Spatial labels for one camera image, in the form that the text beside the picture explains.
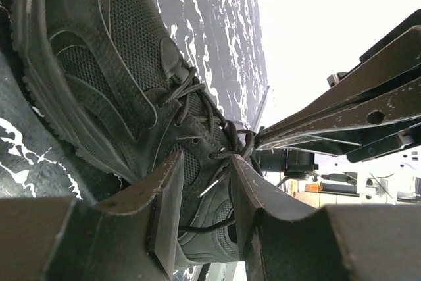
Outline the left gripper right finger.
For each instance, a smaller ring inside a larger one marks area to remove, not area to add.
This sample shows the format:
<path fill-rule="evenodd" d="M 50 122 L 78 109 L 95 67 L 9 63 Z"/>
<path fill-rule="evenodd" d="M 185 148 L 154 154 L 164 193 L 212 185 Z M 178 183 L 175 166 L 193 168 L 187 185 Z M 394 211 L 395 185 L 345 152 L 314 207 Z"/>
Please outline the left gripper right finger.
<path fill-rule="evenodd" d="M 249 280 L 419 280 L 419 205 L 315 209 L 231 158 L 239 256 Z"/>

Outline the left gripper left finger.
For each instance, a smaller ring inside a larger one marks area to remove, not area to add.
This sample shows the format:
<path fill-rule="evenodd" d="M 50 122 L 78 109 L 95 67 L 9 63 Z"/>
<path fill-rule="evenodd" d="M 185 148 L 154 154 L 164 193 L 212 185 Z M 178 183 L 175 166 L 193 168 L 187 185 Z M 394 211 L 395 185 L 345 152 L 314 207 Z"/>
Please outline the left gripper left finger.
<path fill-rule="evenodd" d="M 94 206 L 1 200 L 2 280 L 171 280 L 184 156 Z"/>

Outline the black sneaker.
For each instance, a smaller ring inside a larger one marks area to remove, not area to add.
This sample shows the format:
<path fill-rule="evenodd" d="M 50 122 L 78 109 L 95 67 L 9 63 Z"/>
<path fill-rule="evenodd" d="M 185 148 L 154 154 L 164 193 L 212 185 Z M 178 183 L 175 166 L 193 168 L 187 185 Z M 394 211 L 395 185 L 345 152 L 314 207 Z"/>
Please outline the black sneaker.
<path fill-rule="evenodd" d="M 153 0 L 13 0 L 14 49 L 55 133 L 134 183 L 184 153 L 176 263 L 239 260 L 230 158 L 253 167 L 255 133 L 216 108 Z"/>

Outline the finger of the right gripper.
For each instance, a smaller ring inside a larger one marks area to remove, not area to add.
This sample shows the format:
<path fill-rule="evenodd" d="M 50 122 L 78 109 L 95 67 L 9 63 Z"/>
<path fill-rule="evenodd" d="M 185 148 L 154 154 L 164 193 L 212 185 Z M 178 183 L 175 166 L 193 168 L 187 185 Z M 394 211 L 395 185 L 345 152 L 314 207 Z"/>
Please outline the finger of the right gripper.
<path fill-rule="evenodd" d="M 291 143 L 307 135 L 412 120 L 420 115 L 391 114 L 380 104 L 420 77 L 420 11 L 414 11 L 360 57 L 360 63 L 304 109 L 261 131 L 258 143 Z"/>
<path fill-rule="evenodd" d="M 256 137 L 258 149 L 288 148 L 351 163 L 420 146 L 420 87 L 402 86 L 292 128 L 275 124 Z"/>

